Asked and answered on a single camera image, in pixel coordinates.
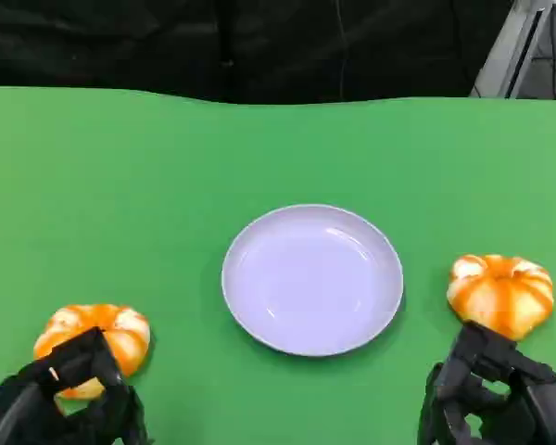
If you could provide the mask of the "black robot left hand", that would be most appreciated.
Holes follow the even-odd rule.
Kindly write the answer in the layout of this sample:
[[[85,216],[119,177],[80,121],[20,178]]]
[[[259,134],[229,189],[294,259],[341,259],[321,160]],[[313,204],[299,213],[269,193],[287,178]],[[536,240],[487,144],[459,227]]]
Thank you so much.
[[[104,387],[65,414],[56,395],[91,379]],[[92,328],[52,349],[0,384],[0,444],[151,444],[143,404],[124,380],[101,330]]]

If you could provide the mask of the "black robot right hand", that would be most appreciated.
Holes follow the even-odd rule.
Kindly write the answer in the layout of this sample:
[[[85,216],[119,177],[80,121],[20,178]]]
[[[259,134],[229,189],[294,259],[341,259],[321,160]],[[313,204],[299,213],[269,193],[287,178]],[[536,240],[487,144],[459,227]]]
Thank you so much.
[[[426,380],[420,444],[556,444],[556,372],[474,321]]]

